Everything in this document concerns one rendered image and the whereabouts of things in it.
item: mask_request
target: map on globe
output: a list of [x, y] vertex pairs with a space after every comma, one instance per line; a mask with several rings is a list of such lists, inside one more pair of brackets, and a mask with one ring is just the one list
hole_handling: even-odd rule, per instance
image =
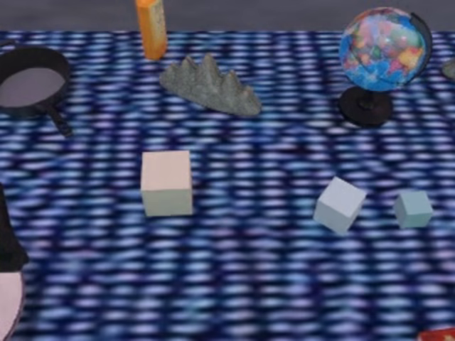
[[410, 14], [380, 7], [363, 12], [345, 29], [339, 54], [351, 82], [384, 92], [411, 81], [430, 49]]

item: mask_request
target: blue patterned surface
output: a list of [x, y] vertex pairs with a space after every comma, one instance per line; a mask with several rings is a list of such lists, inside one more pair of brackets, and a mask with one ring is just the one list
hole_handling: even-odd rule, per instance
[[[1, 33], [65, 53], [73, 83], [49, 119], [0, 117], [0, 181], [28, 250], [15, 341], [411, 341], [455, 325], [455, 33], [393, 92], [378, 130], [342, 122], [338, 33], [172, 33], [160, 62], [135, 33]], [[252, 85], [254, 119], [163, 91], [159, 73], [212, 52]], [[147, 219], [142, 151], [191, 150], [195, 215]], [[318, 226], [333, 176], [368, 191], [347, 237]], [[429, 228], [399, 230], [402, 189], [427, 190]]]

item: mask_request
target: beige cube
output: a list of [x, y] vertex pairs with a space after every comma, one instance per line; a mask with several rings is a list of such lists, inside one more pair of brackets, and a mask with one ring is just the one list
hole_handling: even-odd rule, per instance
[[147, 217], [192, 215], [190, 152], [142, 153], [141, 195]]

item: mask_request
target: black globe base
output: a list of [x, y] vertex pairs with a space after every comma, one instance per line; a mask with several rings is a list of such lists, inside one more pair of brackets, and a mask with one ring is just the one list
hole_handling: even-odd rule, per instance
[[346, 121], [362, 128], [375, 128], [387, 122], [393, 113], [392, 98], [384, 92], [371, 92], [351, 87], [338, 102]]

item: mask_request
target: black frying pan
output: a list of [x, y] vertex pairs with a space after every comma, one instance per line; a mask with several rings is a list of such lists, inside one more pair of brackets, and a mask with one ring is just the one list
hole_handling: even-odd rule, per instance
[[68, 60], [50, 48], [17, 45], [14, 40], [0, 43], [6, 45], [16, 48], [0, 55], [0, 112], [19, 119], [49, 114], [64, 137], [73, 135], [55, 109], [68, 90]]
[[0, 183], [0, 341], [8, 340], [19, 322], [25, 293], [22, 267], [26, 263], [28, 255], [11, 227]]

